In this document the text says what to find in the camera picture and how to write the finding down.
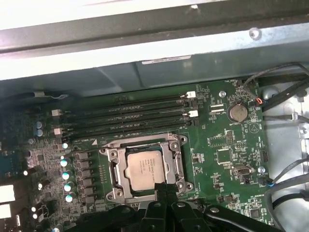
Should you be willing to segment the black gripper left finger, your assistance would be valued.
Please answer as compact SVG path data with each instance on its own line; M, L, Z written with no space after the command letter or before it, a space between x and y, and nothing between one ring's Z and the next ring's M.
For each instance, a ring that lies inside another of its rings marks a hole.
M164 232L167 216L167 184L154 185L154 201L134 210L119 205L107 212L106 232Z

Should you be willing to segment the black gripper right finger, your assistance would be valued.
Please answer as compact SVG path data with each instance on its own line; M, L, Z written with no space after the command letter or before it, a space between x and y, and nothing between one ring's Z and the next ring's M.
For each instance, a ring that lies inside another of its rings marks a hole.
M182 232L276 232L278 229L219 205L209 205L201 213L179 201L176 184L166 184L167 200Z

